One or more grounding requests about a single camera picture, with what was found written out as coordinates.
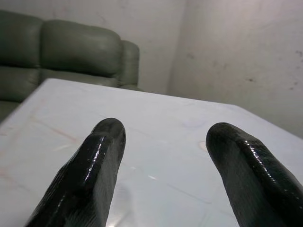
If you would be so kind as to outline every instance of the sofa backrest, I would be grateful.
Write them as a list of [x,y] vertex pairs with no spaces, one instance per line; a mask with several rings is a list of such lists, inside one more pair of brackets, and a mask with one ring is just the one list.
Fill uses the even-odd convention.
[[0,100],[22,102],[49,77],[137,84],[138,66],[139,48],[113,31],[0,10]]
[[0,11],[0,100],[22,102],[39,85],[43,21]]

